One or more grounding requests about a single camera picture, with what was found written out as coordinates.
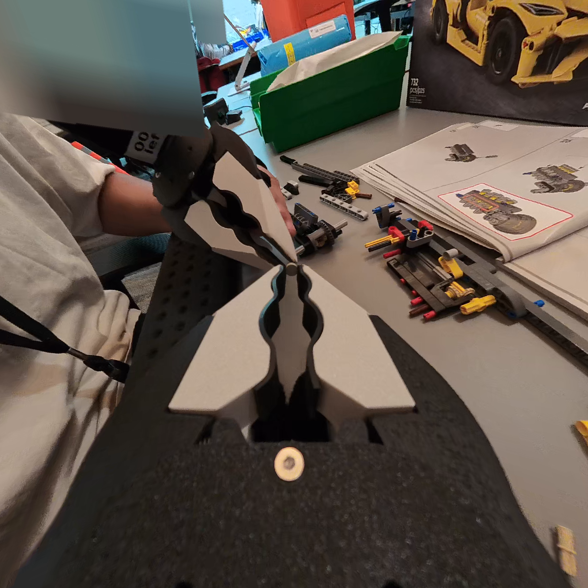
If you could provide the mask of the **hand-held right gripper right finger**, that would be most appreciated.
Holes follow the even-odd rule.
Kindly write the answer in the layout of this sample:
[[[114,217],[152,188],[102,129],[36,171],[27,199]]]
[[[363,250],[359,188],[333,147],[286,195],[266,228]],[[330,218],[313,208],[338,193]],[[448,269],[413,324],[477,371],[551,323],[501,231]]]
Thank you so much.
[[[298,266],[307,369],[316,408],[333,429],[349,420],[410,413],[416,402],[363,307],[307,265]]]

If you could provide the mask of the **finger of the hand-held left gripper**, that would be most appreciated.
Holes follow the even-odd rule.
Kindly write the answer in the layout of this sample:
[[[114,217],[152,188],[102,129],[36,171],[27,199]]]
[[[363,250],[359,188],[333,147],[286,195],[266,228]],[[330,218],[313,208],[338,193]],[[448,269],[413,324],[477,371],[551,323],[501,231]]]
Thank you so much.
[[[241,242],[233,229],[219,224],[205,201],[197,201],[189,207],[185,222],[216,254],[261,270],[275,265],[263,259],[252,246]]]
[[[285,200],[278,204],[255,162],[250,170],[225,152],[215,164],[212,184],[226,202],[221,215],[239,240],[270,263],[298,261],[283,212]]]

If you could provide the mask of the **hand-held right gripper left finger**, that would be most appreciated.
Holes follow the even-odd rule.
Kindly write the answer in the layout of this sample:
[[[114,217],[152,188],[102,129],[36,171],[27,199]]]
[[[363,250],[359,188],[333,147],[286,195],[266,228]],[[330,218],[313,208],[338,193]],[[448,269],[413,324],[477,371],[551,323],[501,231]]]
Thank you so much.
[[[262,320],[283,297],[284,266],[275,266],[217,310],[176,389],[172,413],[234,420],[249,432],[259,416],[254,393],[275,367]]]

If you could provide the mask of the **grey lego differential gear assembly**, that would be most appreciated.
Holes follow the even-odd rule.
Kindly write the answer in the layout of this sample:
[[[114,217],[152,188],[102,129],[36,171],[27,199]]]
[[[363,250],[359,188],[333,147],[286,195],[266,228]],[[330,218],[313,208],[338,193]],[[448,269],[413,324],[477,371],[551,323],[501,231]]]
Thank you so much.
[[[346,220],[330,224],[298,202],[295,203],[290,217],[296,229],[293,243],[299,259],[321,248],[333,246],[348,224]]]

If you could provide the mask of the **grey lego axle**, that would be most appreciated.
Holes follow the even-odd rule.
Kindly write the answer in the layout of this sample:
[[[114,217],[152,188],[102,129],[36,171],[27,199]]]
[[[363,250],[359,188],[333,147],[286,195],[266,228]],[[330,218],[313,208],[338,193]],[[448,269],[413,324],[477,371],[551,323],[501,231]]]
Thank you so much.
[[[262,236],[261,247],[265,251],[268,261],[275,266],[283,266],[286,270],[286,274],[289,276],[295,276],[298,272],[298,258],[296,254],[293,256],[288,252],[284,251],[278,244],[272,239]]]

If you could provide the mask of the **person's left forearm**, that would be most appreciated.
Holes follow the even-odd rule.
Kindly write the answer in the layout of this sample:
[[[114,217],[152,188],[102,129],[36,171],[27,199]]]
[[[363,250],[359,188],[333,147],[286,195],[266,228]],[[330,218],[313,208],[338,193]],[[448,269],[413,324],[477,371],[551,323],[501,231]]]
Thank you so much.
[[[109,235],[137,238],[171,233],[162,210],[150,182],[118,172],[107,175],[98,196],[100,224]]]

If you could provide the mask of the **light grey lego beam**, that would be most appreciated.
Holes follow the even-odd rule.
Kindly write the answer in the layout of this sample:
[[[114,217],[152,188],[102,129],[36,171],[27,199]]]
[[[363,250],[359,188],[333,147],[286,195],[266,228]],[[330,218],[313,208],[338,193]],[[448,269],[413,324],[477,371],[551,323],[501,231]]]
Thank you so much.
[[[346,215],[349,215],[350,217],[354,217],[357,218],[360,221],[366,221],[369,217],[369,214],[365,211],[362,210],[358,207],[356,207],[355,205],[353,205],[351,202],[348,202],[342,198],[339,198],[337,196],[332,196],[332,195],[328,195],[328,194],[320,194],[319,196],[319,200],[320,202],[324,203],[327,206],[330,206],[334,209],[340,210],[341,212],[343,212]]]

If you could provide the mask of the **yellow lego connector brown pin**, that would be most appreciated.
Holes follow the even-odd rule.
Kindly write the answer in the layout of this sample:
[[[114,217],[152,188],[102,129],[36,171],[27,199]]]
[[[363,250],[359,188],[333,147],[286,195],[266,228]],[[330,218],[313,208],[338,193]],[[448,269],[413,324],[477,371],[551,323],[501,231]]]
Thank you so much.
[[[371,200],[372,194],[361,192],[359,184],[354,181],[338,182],[333,187],[332,195],[339,199],[364,199]]]

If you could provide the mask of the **lego instruction booklet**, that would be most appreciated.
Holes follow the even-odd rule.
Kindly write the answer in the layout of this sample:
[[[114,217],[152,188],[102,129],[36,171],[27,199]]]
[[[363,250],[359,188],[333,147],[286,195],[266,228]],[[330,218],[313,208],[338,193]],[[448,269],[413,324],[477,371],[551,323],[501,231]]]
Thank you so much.
[[[587,128],[455,124],[352,173],[587,319]]]

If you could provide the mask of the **tan lego pin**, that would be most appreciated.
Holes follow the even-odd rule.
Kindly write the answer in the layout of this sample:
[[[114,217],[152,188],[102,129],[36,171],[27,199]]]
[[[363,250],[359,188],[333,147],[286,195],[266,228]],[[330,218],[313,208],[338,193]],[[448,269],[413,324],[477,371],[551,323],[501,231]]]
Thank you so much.
[[[565,526],[555,526],[557,560],[561,570],[569,577],[577,577],[575,534]]]

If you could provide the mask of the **person's left hand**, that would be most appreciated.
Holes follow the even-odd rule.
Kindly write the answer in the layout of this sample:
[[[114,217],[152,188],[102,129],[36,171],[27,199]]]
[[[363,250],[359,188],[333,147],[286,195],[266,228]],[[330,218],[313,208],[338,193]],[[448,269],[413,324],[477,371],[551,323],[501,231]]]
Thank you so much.
[[[269,170],[263,165],[258,164],[258,169],[260,170],[260,173],[263,176],[263,180],[269,182],[268,187],[281,213],[281,216],[289,231],[289,234],[293,238],[296,235],[296,229],[293,225],[292,217],[290,216],[290,211],[287,206],[287,201],[282,193],[282,189],[278,179],[271,172],[269,172]]]

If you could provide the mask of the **orange reflective cloth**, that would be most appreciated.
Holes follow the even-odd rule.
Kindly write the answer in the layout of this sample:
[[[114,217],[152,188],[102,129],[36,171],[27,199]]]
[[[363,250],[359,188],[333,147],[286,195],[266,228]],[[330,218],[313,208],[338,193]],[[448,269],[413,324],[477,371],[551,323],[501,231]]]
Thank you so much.
[[[84,152],[85,154],[89,155],[90,157],[98,160],[100,163],[103,163],[103,164],[106,164],[106,165],[113,167],[115,172],[120,173],[120,174],[124,174],[124,175],[130,175],[124,169],[115,165],[110,159],[102,157],[101,155],[92,151],[91,149],[89,149],[88,147],[83,145],[82,143],[79,143],[78,141],[72,141],[70,144],[74,148],[78,149],[79,151]]]

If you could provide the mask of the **white folding stand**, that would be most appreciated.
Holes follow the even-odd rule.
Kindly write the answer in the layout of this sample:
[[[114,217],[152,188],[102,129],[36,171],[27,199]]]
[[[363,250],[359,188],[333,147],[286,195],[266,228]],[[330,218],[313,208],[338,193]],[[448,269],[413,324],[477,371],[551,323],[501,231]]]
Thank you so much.
[[[248,45],[246,54],[239,66],[239,70],[234,81],[234,89],[236,93],[243,93],[249,90],[251,83],[245,80],[246,70],[252,58],[256,56],[256,45],[256,42]]]

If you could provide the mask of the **blue wrapped roll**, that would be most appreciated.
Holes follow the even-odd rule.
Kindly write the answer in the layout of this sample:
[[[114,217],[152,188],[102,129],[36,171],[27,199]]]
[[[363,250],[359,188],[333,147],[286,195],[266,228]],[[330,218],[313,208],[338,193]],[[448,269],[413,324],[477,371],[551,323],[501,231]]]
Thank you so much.
[[[311,26],[256,50],[261,64],[261,77],[280,72],[303,58],[317,55],[351,40],[349,20],[344,14]]]

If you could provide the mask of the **red plastic case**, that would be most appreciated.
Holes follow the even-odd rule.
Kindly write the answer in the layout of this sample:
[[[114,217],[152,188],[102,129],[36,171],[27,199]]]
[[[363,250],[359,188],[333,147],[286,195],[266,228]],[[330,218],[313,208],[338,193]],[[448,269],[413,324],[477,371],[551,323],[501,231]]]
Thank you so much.
[[[263,16],[275,42],[307,28],[346,15],[355,40],[353,1],[261,1]]]

